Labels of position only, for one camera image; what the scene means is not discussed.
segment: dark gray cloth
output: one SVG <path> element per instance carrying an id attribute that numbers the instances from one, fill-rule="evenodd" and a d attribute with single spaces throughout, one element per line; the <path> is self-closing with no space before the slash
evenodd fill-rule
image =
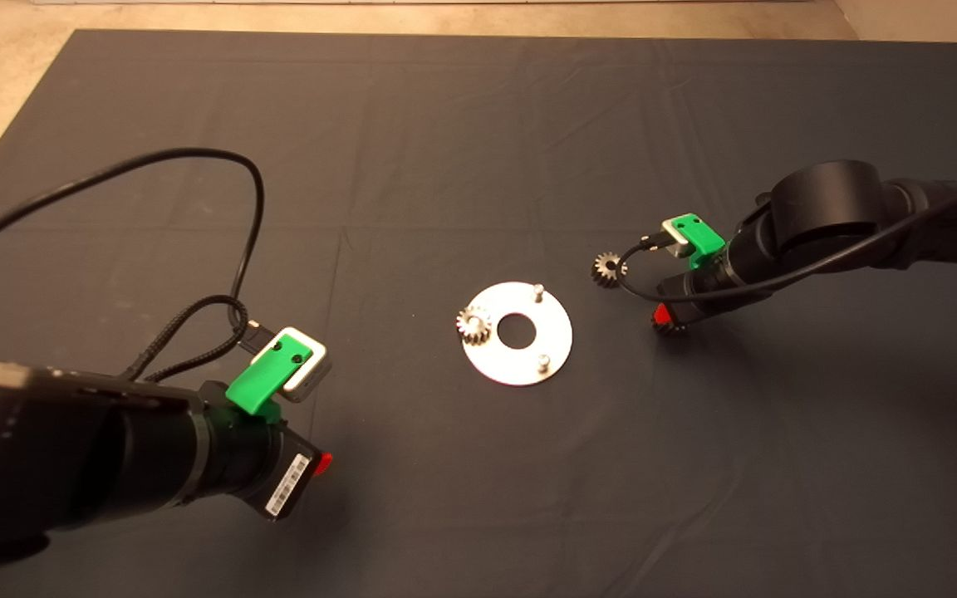
<path id="1" fill-rule="evenodd" d="M 0 213 L 184 145 L 267 177 L 243 299 L 329 346 L 285 412 L 334 466 L 278 525 L 219 497 L 53 534 L 0 596 L 957 596 L 957 266 L 677 341 L 588 272 L 683 212 L 729 234 L 820 160 L 957 179 L 957 45 L 79 32 L 0 141 Z M 242 169 L 186 160 L 0 235 L 1 359 L 121 370 L 227 291 L 251 207 Z M 506 280 L 574 325 L 528 389 L 452 326 Z M 213 311 L 163 363 L 228 334 Z"/>

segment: green bracket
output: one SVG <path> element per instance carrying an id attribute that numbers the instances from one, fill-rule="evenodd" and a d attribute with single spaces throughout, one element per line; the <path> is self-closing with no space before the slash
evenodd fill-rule
<path id="1" fill-rule="evenodd" d="M 703 266 L 711 255 L 715 255 L 726 246 L 726 242 L 714 231 L 714 228 L 707 226 L 707 223 L 695 214 L 683 214 L 672 218 L 671 226 L 675 227 L 675 230 L 694 247 L 694 251 L 689 255 L 689 267 L 694 270 Z"/>
<path id="2" fill-rule="evenodd" d="M 279 336 L 276 345 L 266 349 L 250 367 L 228 386 L 228 399 L 250 415 L 269 423 L 280 419 L 280 406 L 269 401 L 312 357 L 312 349 L 292 336 Z"/>

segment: barcode sticker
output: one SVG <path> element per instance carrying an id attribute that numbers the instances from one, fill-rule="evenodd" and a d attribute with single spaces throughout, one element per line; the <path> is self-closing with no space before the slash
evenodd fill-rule
<path id="1" fill-rule="evenodd" d="M 278 512 L 286 504 L 286 499 L 290 498 L 290 493 L 297 486 L 297 480 L 301 479 L 301 474 L 305 473 L 305 467 L 308 467 L 308 463 L 311 461 L 310 458 L 305 457 L 300 452 L 295 455 L 290 466 L 286 468 L 286 472 L 282 474 L 282 480 L 280 480 L 280 485 L 276 487 L 276 492 L 268 499 L 268 504 L 265 506 L 265 511 L 271 513 L 272 517 L 278 516 Z"/>

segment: metal plate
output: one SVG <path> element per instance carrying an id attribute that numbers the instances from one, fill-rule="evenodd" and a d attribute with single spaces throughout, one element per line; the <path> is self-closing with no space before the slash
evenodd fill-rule
<path id="1" fill-rule="evenodd" d="M 475 295 L 469 304 L 482 307 L 493 328 L 485 343 L 468 345 L 460 341 L 460 345 L 475 369 L 487 378 L 511 386 L 529 386 L 556 374 L 567 362 L 574 337 L 571 318 L 561 302 L 542 285 L 494 284 Z M 501 320 L 512 314 L 526 316 L 534 323 L 534 341 L 523 349 L 508 347 L 498 335 Z"/>

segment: beige floor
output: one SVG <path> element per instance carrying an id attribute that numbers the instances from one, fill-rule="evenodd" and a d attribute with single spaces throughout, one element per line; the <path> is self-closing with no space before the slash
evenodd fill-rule
<path id="1" fill-rule="evenodd" d="M 78 27 L 551 37 L 957 39 L 957 0 L 838 1 L 839 5 L 834 0 L 813 0 L 433 7 L 51 7 L 31 5 L 27 0 L 0 0 L 0 135 L 61 44 Z"/>

